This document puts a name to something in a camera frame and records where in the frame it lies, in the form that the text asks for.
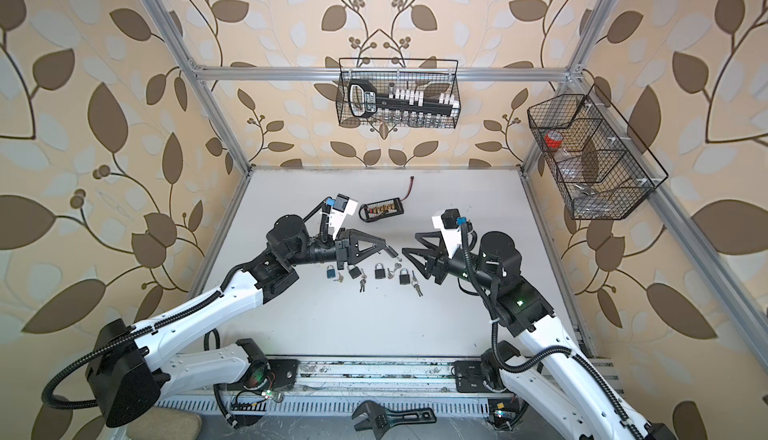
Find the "black padlock with ring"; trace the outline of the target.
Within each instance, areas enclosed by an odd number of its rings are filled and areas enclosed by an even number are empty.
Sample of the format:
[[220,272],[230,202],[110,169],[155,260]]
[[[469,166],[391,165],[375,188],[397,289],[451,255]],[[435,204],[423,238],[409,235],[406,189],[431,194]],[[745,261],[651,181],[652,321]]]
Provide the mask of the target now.
[[352,266],[349,269],[349,273],[353,279],[357,279],[359,281],[359,292],[364,293],[366,291],[367,275],[363,269],[358,266]]

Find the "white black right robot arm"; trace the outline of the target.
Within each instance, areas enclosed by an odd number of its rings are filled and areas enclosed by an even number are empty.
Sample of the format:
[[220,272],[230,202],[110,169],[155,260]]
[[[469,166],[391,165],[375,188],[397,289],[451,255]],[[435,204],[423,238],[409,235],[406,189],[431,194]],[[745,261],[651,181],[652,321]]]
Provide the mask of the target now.
[[491,355],[503,386],[566,439],[672,439],[624,400],[582,353],[554,308],[521,273],[513,239],[490,231],[471,248],[465,226],[421,232],[403,255],[425,278],[469,282],[487,309]]

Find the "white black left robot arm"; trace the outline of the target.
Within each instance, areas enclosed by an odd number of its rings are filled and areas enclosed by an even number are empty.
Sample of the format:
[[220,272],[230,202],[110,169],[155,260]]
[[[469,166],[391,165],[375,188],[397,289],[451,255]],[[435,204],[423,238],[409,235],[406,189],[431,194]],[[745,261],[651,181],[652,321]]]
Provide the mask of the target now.
[[222,283],[153,318],[132,325],[116,320],[102,328],[92,352],[58,372],[43,388],[44,406],[56,410],[97,408],[116,428],[148,412],[159,400],[206,385],[244,382],[266,358],[251,339],[188,355],[184,348],[219,325],[265,305],[299,278],[297,266],[356,265],[381,251],[397,254],[385,239],[357,229],[316,236],[305,221],[287,214],[266,235],[255,258],[232,267]]

